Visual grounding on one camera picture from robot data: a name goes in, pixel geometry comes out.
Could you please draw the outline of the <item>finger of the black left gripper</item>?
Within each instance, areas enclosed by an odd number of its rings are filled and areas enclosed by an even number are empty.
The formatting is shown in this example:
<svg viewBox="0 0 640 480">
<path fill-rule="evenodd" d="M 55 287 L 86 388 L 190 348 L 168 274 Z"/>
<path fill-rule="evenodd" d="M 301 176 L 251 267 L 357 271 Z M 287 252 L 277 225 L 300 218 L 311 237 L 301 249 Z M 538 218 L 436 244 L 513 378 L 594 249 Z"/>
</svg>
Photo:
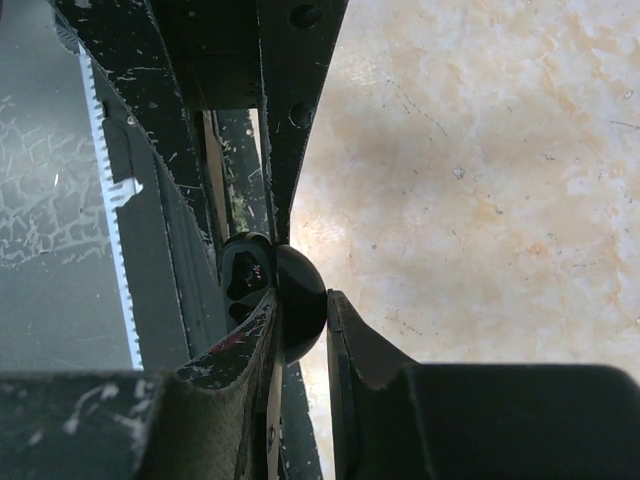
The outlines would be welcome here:
<svg viewBox="0 0 640 480">
<path fill-rule="evenodd" d="M 54 11 L 97 64 L 156 155 L 219 284 L 221 229 L 208 172 L 203 115 L 180 56 L 187 26 L 182 1 L 54 1 Z"/>
<path fill-rule="evenodd" d="M 271 241 L 290 242 L 291 210 L 348 3 L 257 3 L 261 157 Z"/>
</svg>

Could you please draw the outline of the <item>black round charging case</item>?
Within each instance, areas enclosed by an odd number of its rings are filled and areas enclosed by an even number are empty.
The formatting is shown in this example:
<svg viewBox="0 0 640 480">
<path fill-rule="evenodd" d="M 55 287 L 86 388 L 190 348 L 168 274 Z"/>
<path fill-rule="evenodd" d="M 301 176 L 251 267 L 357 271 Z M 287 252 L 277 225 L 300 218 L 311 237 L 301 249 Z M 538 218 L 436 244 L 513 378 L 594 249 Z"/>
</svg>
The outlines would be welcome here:
<svg viewBox="0 0 640 480">
<path fill-rule="evenodd" d="M 244 232 L 223 246 L 219 275 L 227 327 L 235 329 L 274 288 L 282 307 L 284 358 L 298 362 L 316 344 L 327 319 L 327 290 L 313 263 L 289 245 Z"/>
</svg>

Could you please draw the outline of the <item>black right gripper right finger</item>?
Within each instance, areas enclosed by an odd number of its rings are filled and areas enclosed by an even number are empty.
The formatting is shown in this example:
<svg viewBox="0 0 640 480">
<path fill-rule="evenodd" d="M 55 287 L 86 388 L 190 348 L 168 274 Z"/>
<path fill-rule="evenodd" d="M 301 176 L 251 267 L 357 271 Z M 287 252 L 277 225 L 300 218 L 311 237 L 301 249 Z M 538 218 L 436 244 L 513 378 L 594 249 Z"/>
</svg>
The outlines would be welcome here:
<svg viewBox="0 0 640 480">
<path fill-rule="evenodd" d="M 328 295 L 340 479 L 635 479 L 639 386 L 605 365 L 420 363 Z"/>
</svg>

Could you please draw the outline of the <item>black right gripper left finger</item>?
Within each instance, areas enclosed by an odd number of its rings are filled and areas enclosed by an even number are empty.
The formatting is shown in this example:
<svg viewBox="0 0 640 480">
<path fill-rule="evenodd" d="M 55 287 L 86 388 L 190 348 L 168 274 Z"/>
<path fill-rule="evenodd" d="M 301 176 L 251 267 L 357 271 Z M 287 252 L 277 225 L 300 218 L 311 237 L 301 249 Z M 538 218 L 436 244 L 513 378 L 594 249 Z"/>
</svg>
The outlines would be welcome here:
<svg viewBox="0 0 640 480">
<path fill-rule="evenodd" d="M 278 301 L 174 371 L 5 374 L 5 479 L 274 479 Z"/>
</svg>

